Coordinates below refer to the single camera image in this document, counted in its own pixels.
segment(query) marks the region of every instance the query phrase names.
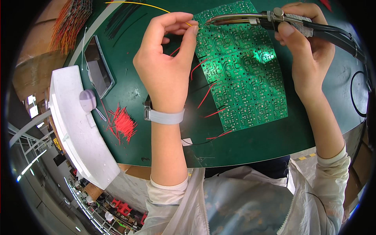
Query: person's left hand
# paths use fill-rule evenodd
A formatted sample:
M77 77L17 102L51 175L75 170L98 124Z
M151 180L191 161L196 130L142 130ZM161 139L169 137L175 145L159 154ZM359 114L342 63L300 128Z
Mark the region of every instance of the person's left hand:
M172 12L153 18L133 59L156 111L177 113L184 108L199 29L192 17L190 13ZM184 35L175 57L163 54L162 44L170 41L164 37L168 33Z

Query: factory floor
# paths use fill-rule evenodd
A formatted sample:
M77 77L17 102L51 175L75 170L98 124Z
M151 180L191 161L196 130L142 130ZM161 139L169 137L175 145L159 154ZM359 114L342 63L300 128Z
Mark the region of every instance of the factory floor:
M351 158L357 149L362 126L363 124L360 124L343 134L343 138L346 142L346 150ZM302 174L307 178L310 184L312 184L315 176L317 163L317 155L315 153L316 147L313 147L290 155L291 159L296 161ZM146 199L149 197L146 186L147 182L148 180L146 179L141 179L121 172L106 188L106 192L111 196L128 203L133 209L144 213L147 211Z

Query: white sleeve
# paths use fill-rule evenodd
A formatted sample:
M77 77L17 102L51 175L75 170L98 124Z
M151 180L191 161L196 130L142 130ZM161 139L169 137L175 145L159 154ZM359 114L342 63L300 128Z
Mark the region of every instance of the white sleeve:
M149 199L146 201L146 208L149 212L142 229L135 235L162 233L178 209L187 186L188 176L182 183L175 186L159 185L150 177L150 182L147 183Z
M350 156L346 153L346 144L341 152L333 158L317 157L316 178L313 190L325 206L329 222L333 224L336 234L339 232L343 218L345 189L349 179Z

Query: pcb panel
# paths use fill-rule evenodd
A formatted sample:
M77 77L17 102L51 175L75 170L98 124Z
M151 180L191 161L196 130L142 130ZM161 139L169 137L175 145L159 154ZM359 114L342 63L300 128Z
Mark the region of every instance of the pcb panel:
M256 12L239 1L194 15L199 22L196 55L208 83L223 130L241 130L288 116L284 82L270 37L261 26L204 26L213 16Z

